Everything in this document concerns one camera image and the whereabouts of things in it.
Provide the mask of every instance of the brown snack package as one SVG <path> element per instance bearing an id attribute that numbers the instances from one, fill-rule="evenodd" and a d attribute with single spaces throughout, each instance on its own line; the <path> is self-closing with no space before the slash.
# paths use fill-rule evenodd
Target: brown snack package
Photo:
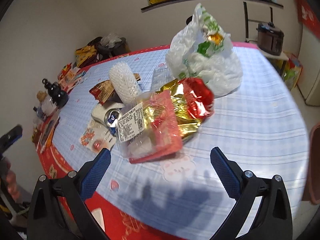
<path id="1" fill-rule="evenodd" d="M 135 73 L 134 77 L 137 81 L 141 80 L 140 75 Z M 94 96 L 95 99 L 99 100 L 100 104 L 104 104 L 108 98 L 113 96 L 115 89 L 110 80 L 102 81 L 96 84 L 93 88 L 89 90 L 90 94 Z"/>

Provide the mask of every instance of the bottle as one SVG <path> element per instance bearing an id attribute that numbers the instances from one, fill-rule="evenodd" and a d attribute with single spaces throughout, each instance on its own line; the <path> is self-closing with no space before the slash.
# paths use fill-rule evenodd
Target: bottle
<path id="1" fill-rule="evenodd" d="M 41 121 L 45 121 L 45 119 L 47 119 L 47 117 L 44 115 L 44 113 L 42 112 L 41 107 L 39 106 L 38 108 L 34 107 L 33 110 L 36 112 L 37 117 L 41 120 Z"/>
<path id="2" fill-rule="evenodd" d="M 48 95 L 52 98 L 52 102 L 60 109 L 62 108 L 69 100 L 67 92 L 61 89 L 61 86 L 58 82 L 51 84 L 46 78 L 42 80 L 44 88 L 48 90 Z"/>

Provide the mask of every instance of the candy package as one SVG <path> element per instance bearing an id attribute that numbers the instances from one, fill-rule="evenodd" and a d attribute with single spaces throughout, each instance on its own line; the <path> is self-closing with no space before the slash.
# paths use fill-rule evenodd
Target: candy package
<path id="1" fill-rule="evenodd" d="M 145 92 L 122 108 L 116 137 L 130 163 L 158 159 L 182 148 L 170 91 Z"/>
<path id="2" fill-rule="evenodd" d="M 171 101 L 182 139 L 194 134 L 202 120 L 214 113 L 214 95 L 200 78 L 175 79 L 161 87 L 170 91 Z"/>

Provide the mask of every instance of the white wall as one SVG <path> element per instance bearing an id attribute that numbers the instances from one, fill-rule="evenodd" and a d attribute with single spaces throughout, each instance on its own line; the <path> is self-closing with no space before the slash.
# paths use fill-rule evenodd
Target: white wall
<path id="1" fill-rule="evenodd" d="M 105 35 L 116 31 L 127 38 L 131 50 L 169 44 L 173 36 L 185 27 L 186 19 L 201 2 L 233 41 L 244 41 L 245 23 L 243 0 L 192 0 L 141 12 L 148 0 L 74 0 L 79 11 L 86 15 L 90 26 Z M 301 26 L 298 23 L 294 0 L 277 0 L 284 9 L 274 8 L 274 22 L 284 32 L 284 49 L 298 53 Z M 259 16 L 268 5 L 259 4 Z"/>
<path id="2" fill-rule="evenodd" d="M 23 126 L 23 137 L 6 155 L 28 192 L 43 174 L 31 142 L 41 81 L 56 81 L 61 68 L 74 61 L 75 49 L 95 37 L 69 0 L 14 0 L 0 22 L 0 135 Z"/>

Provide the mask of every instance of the clear plastic packaging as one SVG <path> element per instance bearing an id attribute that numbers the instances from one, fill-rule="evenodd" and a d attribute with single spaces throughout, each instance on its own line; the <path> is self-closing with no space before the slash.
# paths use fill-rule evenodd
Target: clear plastic packaging
<path id="1" fill-rule="evenodd" d="M 174 77 L 172 76 L 170 69 L 166 64 L 157 66 L 153 70 L 150 91 L 152 92 L 159 91 L 163 85 L 169 83 L 172 80 L 174 80 Z"/>
<path id="2" fill-rule="evenodd" d="M 117 143 L 130 163 L 158 159 L 182 148 L 169 90 L 141 94 L 122 108 L 121 116 L 116 128 Z"/>
<path id="3" fill-rule="evenodd" d="M 99 153 L 103 148 L 111 150 L 116 143 L 116 138 L 112 136 L 107 127 L 92 119 L 79 138 L 79 142 L 92 152 Z"/>
<path id="4" fill-rule="evenodd" d="M 113 48 L 116 42 L 120 42 L 118 34 L 110 33 L 108 36 L 105 36 L 101 39 L 100 44 L 104 47 Z"/>
<path id="5" fill-rule="evenodd" d="M 135 76 L 125 62 L 116 63 L 109 71 L 109 78 L 125 105 L 142 93 Z"/>

